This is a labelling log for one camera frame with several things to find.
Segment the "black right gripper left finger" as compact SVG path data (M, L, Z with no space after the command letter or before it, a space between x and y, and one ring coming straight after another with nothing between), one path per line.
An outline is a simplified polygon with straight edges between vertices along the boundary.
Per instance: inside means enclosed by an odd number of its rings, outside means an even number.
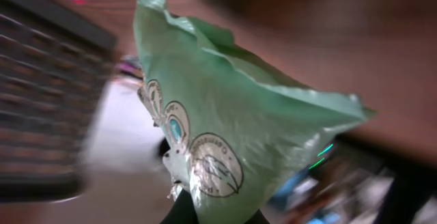
M190 193L182 190L174 205L160 224L198 224Z

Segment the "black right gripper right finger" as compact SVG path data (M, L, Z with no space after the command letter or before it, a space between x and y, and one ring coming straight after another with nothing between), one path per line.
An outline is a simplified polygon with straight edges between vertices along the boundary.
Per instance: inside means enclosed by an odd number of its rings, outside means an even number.
M258 210L248 221L244 224L270 224L266 217Z

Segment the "light green wet wipes pack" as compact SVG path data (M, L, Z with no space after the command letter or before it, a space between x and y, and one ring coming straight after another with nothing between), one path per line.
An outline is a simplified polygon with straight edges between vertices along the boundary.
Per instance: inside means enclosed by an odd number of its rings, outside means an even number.
M353 94L283 74L230 31L170 14L166 0L137 0L133 29L139 98L200 223L247 222L336 135L372 116Z

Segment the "grey plastic shopping basket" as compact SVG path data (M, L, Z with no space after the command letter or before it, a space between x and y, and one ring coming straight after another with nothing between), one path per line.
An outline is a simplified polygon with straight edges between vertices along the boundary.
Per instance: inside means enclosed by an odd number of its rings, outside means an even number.
M72 199L116 37L56 0L1 0L1 201Z

